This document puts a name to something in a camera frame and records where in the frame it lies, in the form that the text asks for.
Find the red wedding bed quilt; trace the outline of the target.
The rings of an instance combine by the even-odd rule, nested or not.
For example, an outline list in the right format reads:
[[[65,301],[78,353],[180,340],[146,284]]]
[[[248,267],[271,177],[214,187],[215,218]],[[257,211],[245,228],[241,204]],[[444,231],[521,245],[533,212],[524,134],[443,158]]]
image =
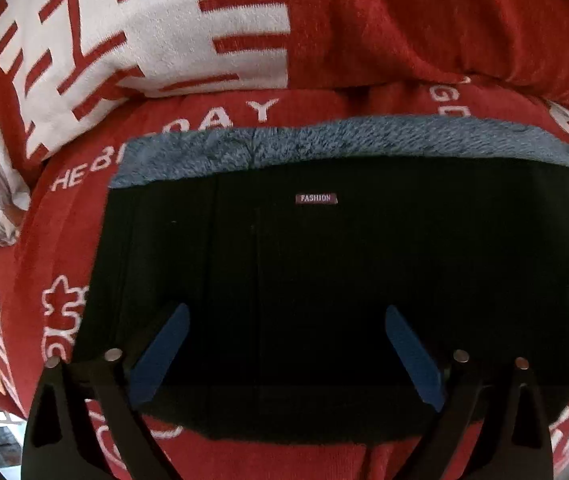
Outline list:
[[[70,356],[82,320],[106,191],[125,143],[157,132],[293,127],[385,114],[513,120],[561,133],[549,106],[497,84],[396,82],[341,91],[267,90],[131,100],[49,159],[18,241],[0,248],[0,405],[25,414],[45,351]],[[151,422],[185,479],[391,479],[417,439],[377,446],[279,446],[207,440]],[[550,427],[557,478],[569,475],[569,406]]]

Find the red folded wedding blanket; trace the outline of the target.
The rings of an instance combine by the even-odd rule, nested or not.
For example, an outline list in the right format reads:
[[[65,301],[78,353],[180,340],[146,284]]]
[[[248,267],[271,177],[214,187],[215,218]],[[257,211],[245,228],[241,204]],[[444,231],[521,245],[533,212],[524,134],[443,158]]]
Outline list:
[[[569,0],[0,0],[0,159],[34,168],[132,98],[476,76],[569,139]]]

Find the black pants with grey trim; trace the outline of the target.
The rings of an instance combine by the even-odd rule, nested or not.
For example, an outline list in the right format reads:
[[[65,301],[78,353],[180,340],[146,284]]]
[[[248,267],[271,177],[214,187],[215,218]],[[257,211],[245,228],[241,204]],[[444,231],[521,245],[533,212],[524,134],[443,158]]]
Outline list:
[[[569,142],[444,116],[126,144],[73,358],[212,439],[420,434],[453,355],[569,405]]]

